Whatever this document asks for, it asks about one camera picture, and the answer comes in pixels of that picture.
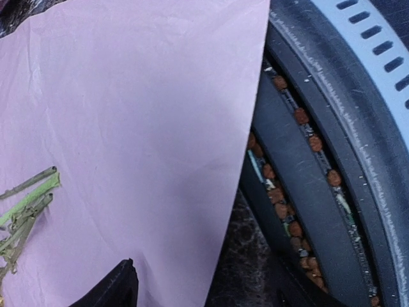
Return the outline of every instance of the paper sheet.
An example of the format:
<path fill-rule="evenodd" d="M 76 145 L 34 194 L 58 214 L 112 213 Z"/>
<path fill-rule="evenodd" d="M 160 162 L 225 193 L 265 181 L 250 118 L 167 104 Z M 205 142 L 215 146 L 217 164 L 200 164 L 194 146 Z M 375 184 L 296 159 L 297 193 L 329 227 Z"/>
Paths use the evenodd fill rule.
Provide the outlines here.
<path fill-rule="evenodd" d="M 0 40 L 0 189 L 52 165 L 63 184 L 5 279 L 7 307 L 68 306 L 124 258 L 138 306 L 204 305 L 268 5 L 68 0 Z"/>

